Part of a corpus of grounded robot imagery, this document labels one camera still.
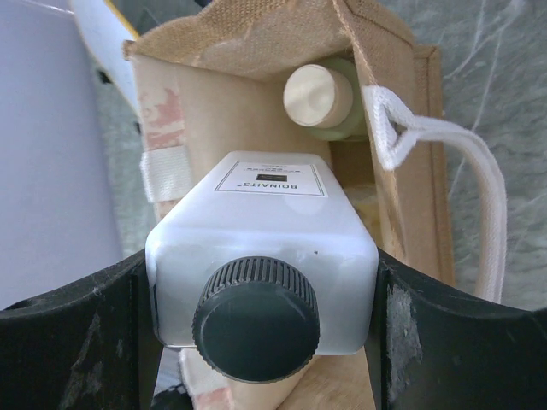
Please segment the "brown canvas bag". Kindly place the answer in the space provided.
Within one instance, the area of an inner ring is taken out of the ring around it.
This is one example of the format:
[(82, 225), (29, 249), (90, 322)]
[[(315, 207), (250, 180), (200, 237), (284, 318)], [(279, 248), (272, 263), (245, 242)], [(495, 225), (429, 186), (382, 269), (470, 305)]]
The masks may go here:
[(429, 61), (375, 1), (214, 1), (124, 44), (152, 319), (196, 409), (370, 408), (379, 247), (432, 272), (425, 150), (473, 165), (476, 295), (499, 302), (504, 179), (484, 141), (412, 105)]

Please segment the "beige cap bottle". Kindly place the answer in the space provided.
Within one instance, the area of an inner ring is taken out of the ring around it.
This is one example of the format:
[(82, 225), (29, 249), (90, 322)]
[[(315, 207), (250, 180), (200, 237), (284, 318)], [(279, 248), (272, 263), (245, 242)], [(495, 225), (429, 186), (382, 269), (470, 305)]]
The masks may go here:
[(285, 82), (289, 118), (324, 141), (367, 137), (361, 87), (354, 62), (332, 57), (297, 68)]

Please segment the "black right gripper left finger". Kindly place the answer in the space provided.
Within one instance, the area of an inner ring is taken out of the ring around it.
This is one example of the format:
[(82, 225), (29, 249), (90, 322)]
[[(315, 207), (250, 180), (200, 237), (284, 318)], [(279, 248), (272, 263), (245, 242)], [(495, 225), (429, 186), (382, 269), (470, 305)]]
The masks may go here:
[(161, 355), (139, 251), (1, 312), (1, 407), (147, 409)]

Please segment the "white bottle black cap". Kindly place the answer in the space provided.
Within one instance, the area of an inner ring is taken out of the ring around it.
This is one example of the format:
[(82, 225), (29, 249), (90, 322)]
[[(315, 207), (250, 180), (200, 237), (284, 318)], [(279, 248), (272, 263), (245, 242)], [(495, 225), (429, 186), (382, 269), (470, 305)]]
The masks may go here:
[(145, 259), (158, 339), (229, 378), (278, 381), (367, 338), (379, 251), (318, 155), (228, 154)]

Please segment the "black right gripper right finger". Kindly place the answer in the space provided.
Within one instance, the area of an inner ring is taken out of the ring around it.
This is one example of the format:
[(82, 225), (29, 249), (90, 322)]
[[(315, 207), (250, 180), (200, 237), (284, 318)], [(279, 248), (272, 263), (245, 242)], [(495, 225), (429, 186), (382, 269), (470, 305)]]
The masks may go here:
[(488, 302), (379, 253), (364, 344), (378, 409), (544, 409), (546, 311)]

